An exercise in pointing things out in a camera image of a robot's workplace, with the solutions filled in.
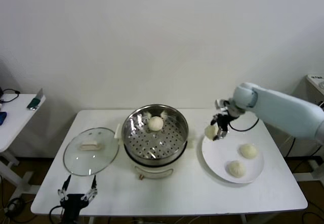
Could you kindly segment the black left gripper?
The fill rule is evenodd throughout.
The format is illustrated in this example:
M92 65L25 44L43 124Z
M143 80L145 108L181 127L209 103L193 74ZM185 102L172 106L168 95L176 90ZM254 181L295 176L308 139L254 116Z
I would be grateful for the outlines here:
M76 223L80 211L88 206L88 201L92 201L98 194L96 176L94 175L90 190L85 194L68 194L66 193L71 180L71 175L64 181L61 189L58 190L60 205L63 208L62 223Z

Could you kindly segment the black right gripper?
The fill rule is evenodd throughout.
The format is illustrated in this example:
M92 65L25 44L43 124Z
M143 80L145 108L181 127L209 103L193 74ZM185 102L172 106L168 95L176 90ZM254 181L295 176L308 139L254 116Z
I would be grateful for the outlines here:
M231 121L231 116L227 114L217 114L211 120L212 125L218 125L219 130L213 137L213 141L223 139L228 133L228 125Z

